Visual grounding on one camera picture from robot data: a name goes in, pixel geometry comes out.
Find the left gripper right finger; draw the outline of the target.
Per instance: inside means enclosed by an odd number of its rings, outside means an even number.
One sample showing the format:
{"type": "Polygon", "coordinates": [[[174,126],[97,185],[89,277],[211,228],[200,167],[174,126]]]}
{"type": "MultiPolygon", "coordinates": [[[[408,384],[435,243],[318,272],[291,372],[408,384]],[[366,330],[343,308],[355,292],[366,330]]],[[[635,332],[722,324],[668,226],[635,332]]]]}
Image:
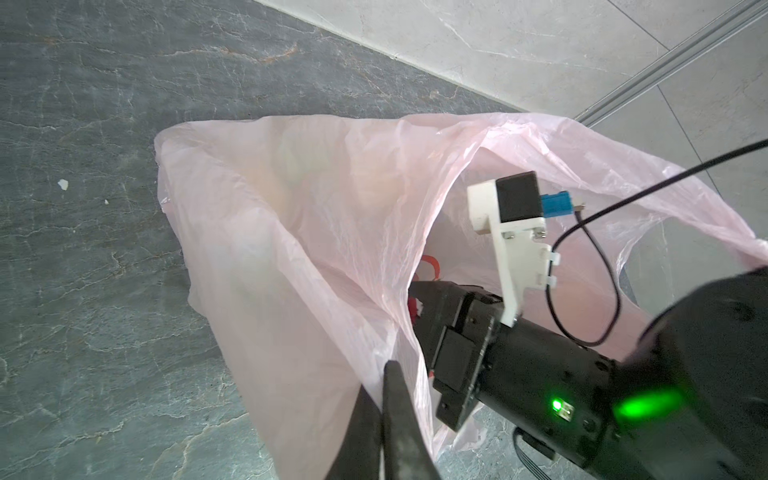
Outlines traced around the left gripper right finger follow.
{"type": "Polygon", "coordinates": [[[382,428],[386,479],[440,479],[423,441],[403,369],[394,360],[384,367],[382,428]]]}

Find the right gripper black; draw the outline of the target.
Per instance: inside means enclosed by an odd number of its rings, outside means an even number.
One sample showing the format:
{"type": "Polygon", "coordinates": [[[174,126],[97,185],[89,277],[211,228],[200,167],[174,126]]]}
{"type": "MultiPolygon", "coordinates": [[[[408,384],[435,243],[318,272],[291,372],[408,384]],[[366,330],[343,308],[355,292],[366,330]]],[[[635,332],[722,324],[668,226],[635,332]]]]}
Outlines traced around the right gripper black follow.
{"type": "Polygon", "coordinates": [[[479,287],[415,281],[408,297],[442,423],[458,431],[484,404],[540,449],[595,461],[609,421],[605,358],[526,319],[503,324],[502,299],[479,287]]]}

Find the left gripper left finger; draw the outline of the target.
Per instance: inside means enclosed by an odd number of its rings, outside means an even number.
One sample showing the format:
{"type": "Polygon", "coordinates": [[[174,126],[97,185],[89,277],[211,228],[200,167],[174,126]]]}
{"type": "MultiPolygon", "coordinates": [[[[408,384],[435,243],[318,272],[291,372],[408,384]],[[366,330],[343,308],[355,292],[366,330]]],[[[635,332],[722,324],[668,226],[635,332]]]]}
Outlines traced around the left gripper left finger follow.
{"type": "Polygon", "coordinates": [[[347,431],[326,479],[379,479],[382,439],[381,411],[367,390],[360,387],[347,431]]]}

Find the pink plastic bag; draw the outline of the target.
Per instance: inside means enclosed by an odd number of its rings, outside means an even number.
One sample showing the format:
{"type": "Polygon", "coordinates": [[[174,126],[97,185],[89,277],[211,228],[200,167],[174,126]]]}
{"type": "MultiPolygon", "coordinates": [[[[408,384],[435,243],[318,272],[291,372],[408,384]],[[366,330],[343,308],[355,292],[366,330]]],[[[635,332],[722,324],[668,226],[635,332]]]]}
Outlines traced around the pink plastic bag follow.
{"type": "Polygon", "coordinates": [[[699,178],[567,118],[335,116],[180,124],[155,140],[158,197],[256,428],[285,479],[326,479],[360,387],[383,413],[384,367],[404,373],[435,464],[477,437],[436,415],[408,289],[502,291],[467,188],[533,171],[574,212],[548,218],[557,284],[520,318],[623,360],[698,288],[757,269],[767,244],[699,178]]]}

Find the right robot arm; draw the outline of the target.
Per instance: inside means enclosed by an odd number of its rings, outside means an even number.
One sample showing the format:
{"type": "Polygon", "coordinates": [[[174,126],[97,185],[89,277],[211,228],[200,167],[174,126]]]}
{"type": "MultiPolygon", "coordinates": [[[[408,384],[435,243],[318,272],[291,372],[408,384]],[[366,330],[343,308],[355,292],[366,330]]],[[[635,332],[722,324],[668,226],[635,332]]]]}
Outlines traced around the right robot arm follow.
{"type": "Polygon", "coordinates": [[[623,360],[526,319],[476,286],[417,281],[413,327],[459,429],[478,404],[513,423],[516,449],[598,479],[767,475],[767,272],[706,284],[657,316],[623,360]]]}

